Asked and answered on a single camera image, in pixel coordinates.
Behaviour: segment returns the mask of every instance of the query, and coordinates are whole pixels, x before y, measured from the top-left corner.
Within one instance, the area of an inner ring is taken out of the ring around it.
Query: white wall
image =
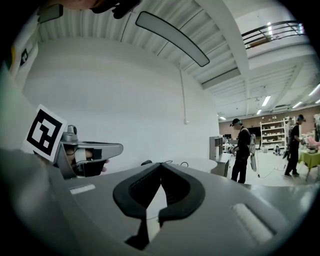
[[[219,134],[214,100],[179,70],[132,45],[104,39],[59,39],[39,46],[24,87],[84,141],[121,143],[108,170],[119,171],[172,158],[209,157],[209,137]]]

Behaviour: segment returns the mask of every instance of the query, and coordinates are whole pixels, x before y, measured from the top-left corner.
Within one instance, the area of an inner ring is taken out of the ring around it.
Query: black shirt
[[[238,135],[238,148],[239,150],[236,152],[235,159],[241,160],[244,158],[248,158],[250,155],[248,145],[250,144],[250,133],[245,127],[242,126]]]
[[[295,136],[299,137],[299,124],[298,123],[295,123],[294,127],[291,130],[291,134],[290,134],[290,139],[291,139],[290,147],[297,149],[297,148],[299,148],[299,141],[297,141],[295,139]]]

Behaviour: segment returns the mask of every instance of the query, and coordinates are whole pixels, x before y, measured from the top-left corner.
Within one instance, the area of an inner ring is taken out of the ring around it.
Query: man
[[[305,122],[305,118],[302,114],[300,114],[298,116],[298,118],[296,119],[296,123],[294,124],[292,130],[291,130],[291,134],[290,134],[290,138],[289,138],[289,143],[290,143],[290,148],[289,148],[289,152],[290,152],[290,158],[289,158],[289,162],[288,165],[286,167],[284,176],[285,177],[292,177],[290,172],[292,171],[292,175],[293,176],[299,176],[299,173],[297,173],[297,163],[298,163],[298,158],[299,158],[299,143],[301,143],[302,145],[304,145],[304,141],[299,139],[299,126]]]
[[[246,181],[247,160],[250,155],[248,145],[250,144],[251,137],[248,129],[244,127],[238,118],[234,119],[230,126],[233,126],[233,129],[240,131],[238,135],[238,145],[231,150],[231,153],[236,152],[231,180],[236,182],[238,179],[238,173],[240,173],[238,183],[243,184]]]

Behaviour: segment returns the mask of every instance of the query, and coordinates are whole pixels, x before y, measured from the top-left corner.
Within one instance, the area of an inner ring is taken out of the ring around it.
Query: white label
[[[53,162],[67,121],[41,104],[36,111],[37,115],[23,143],[40,156]]]

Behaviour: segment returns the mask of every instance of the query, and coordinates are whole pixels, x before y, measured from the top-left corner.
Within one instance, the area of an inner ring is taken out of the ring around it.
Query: curved light fixture
[[[173,43],[190,56],[200,67],[207,65],[210,60],[204,52],[189,37],[165,20],[146,11],[140,12],[135,21],[138,27],[149,30]]]

